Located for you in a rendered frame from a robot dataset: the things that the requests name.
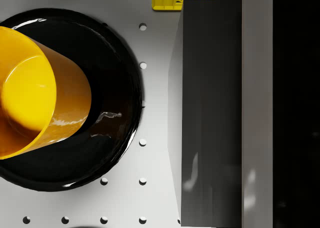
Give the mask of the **grey cube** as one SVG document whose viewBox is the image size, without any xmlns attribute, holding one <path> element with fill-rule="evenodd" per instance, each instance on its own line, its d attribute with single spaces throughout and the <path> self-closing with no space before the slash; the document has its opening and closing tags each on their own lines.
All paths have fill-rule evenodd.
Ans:
<svg viewBox="0 0 320 228">
<path fill-rule="evenodd" d="M 183 227 L 242 226 L 242 2 L 186 0 L 168 71 L 167 148 Z"/>
</svg>

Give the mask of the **black plate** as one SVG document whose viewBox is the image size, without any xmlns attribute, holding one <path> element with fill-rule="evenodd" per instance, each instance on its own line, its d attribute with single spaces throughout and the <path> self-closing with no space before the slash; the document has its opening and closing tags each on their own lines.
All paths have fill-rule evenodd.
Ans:
<svg viewBox="0 0 320 228">
<path fill-rule="evenodd" d="M 0 177 L 40 192 L 71 190 L 102 177 L 127 151 L 141 118 L 143 87 L 129 46 L 107 24 L 67 9 L 28 10 L 0 26 L 71 59 L 93 92 L 89 115 L 75 134 L 0 160 Z"/>
</svg>

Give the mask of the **yellow bowl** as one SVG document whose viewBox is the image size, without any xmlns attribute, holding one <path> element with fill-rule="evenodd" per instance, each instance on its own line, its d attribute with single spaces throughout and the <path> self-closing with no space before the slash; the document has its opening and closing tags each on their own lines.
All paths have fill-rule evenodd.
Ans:
<svg viewBox="0 0 320 228">
<path fill-rule="evenodd" d="M 0 160 L 69 138 L 91 104 L 89 81 L 76 63 L 0 26 Z"/>
</svg>

